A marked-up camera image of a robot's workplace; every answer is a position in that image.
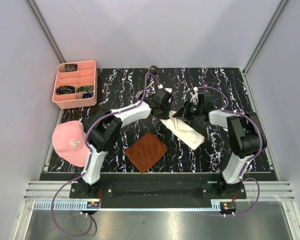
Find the white cloth napkin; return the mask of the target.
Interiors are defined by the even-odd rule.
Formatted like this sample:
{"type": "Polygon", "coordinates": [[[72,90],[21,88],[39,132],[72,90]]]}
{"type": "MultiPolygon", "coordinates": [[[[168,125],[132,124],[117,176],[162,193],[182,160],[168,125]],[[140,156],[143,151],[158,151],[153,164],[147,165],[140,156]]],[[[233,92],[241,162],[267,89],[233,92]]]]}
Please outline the white cloth napkin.
{"type": "Polygon", "coordinates": [[[189,148],[196,150],[205,141],[205,137],[181,119],[173,117],[175,113],[171,110],[168,119],[160,119],[161,123],[189,148]]]}

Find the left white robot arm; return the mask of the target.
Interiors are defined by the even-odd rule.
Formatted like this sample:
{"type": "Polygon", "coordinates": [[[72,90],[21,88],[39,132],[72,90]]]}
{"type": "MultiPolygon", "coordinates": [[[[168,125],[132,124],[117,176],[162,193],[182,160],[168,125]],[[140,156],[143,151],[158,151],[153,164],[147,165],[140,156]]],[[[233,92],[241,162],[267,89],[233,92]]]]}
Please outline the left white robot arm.
{"type": "Polygon", "coordinates": [[[172,89],[160,85],[153,95],[143,95],[134,104],[112,110],[100,108],[97,111],[94,122],[86,132],[88,155],[80,178],[77,179],[80,192],[85,197],[93,198],[98,193],[96,183],[101,177],[101,167],[107,153],[116,143],[121,128],[149,116],[168,119],[172,99],[172,89]]]}

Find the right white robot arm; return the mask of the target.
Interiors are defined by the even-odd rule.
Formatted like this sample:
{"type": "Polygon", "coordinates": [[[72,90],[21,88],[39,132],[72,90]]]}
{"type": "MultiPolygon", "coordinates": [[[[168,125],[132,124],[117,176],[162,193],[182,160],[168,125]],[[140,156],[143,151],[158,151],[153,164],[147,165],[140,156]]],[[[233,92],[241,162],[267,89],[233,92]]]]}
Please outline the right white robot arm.
{"type": "Polygon", "coordinates": [[[200,118],[227,129],[232,153],[216,185],[218,195],[226,199],[240,190],[246,169],[267,147],[267,139],[256,112],[234,112],[227,110],[226,105],[217,109],[210,91],[199,89],[193,88],[191,99],[172,117],[187,122],[200,118]]]}

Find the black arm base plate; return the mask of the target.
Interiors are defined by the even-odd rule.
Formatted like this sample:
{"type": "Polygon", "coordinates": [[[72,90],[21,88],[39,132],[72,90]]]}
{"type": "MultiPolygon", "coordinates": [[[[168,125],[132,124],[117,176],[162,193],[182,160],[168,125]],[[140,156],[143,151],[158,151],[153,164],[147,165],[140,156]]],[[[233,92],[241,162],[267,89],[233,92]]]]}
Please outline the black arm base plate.
{"type": "Polygon", "coordinates": [[[220,192],[219,173],[101,173],[100,180],[88,187],[73,183],[72,199],[101,198],[102,209],[203,209],[211,200],[245,200],[242,183],[220,192]]]}

